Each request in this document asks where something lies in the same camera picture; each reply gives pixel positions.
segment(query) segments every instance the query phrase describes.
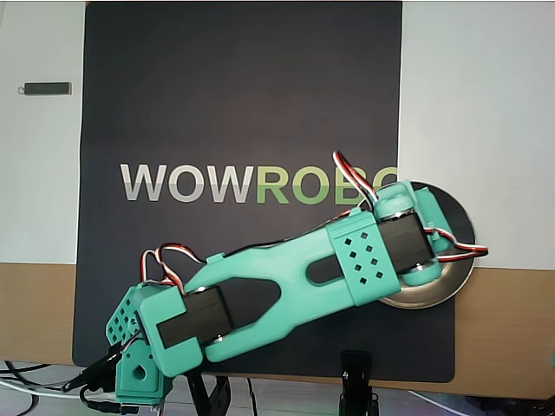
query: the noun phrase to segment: wooden surface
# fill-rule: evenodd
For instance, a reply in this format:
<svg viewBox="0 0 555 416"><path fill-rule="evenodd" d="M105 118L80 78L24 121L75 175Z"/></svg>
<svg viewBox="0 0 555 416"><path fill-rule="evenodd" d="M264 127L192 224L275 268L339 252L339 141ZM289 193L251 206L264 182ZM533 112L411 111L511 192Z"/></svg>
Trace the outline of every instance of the wooden surface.
<svg viewBox="0 0 555 416"><path fill-rule="evenodd" d="M74 265L0 263L0 359L72 364L74 292ZM551 397L555 394L554 294L553 270L477 269L456 299L453 381L376 380L373 384L443 393Z"/></svg>

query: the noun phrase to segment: diamond-shaped hole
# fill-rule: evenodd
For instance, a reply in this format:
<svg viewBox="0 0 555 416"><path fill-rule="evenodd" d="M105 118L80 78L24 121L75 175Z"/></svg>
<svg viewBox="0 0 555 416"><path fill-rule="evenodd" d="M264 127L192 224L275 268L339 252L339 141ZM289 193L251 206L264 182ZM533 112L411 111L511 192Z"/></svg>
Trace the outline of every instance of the diamond-shaped hole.
<svg viewBox="0 0 555 416"><path fill-rule="evenodd" d="M142 366L138 366L135 370L133 370L133 376L137 380L144 380L147 377L147 372Z"/></svg>

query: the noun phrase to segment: metal disc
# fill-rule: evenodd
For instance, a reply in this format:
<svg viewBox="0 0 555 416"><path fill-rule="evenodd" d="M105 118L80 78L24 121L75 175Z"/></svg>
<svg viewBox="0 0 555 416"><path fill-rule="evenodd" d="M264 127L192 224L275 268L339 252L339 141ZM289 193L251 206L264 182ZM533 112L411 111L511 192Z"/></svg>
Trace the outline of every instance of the metal disc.
<svg viewBox="0 0 555 416"><path fill-rule="evenodd" d="M437 199L456 238L462 243L474 244L474 230L470 218L455 198L433 185L422 182L411 182L411 184L415 190L427 186ZM449 249L445 253L455 253L455 250ZM430 308L445 302L462 288L472 272L473 264L473 258L443 263L439 279L416 287L407 286L401 280L401 291L392 296L383 297L380 301L401 309Z"/></svg>

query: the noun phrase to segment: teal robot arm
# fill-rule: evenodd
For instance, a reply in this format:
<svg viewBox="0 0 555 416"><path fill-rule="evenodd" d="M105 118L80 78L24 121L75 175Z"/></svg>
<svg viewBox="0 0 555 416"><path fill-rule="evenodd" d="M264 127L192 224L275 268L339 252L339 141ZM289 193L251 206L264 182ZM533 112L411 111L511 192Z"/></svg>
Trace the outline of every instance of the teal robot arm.
<svg viewBox="0 0 555 416"><path fill-rule="evenodd" d="M199 367L204 359L230 359L279 341L306 322L390 296L401 289L400 279L418 286L438 278L441 267L435 255L450 244L437 233L424 234L423 230L451 230L434 195L428 188L415 191L409 182L389 185L378 194L372 212L355 208L346 217L281 244L208 257L186 284L184 296L176 286L141 283L130 288L106 326L110 344L125 346L116 368L118 401L160 403L172 388L172 379ZM430 255L422 262L415 260L421 252L408 252L412 246L403 243L414 241L405 230L413 236L420 233L416 239L424 239L423 244L416 244L428 247ZM313 283L307 268L330 256L336 256L343 275ZM213 325L213 333L208 328L210 335L206 335L203 328L203 335L196 335L191 329L196 322L193 305L203 293L237 276L277 283L279 300L243 328L229 326L220 332L221 322L203 317L204 327ZM224 304L215 308L225 315Z"/></svg>

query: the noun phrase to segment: metal stand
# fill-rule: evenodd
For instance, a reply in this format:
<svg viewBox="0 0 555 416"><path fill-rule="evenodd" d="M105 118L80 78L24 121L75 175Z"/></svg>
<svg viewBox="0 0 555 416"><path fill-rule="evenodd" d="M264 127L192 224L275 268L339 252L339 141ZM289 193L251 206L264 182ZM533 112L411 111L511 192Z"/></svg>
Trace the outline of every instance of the metal stand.
<svg viewBox="0 0 555 416"><path fill-rule="evenodd" d="M343 351L343 393L339 398L339 416L379 416L376 394L369 386L372 356L365 351Z"/></svg>
<svg viewBox="0 0 555 416"><path fill-rule="evenodd" d="M232 389L227 377L216 377L216 387L210 393L206 392L205 383L200 371L186 374L193 404L199 416L225 416L232 402Z"/></svg>

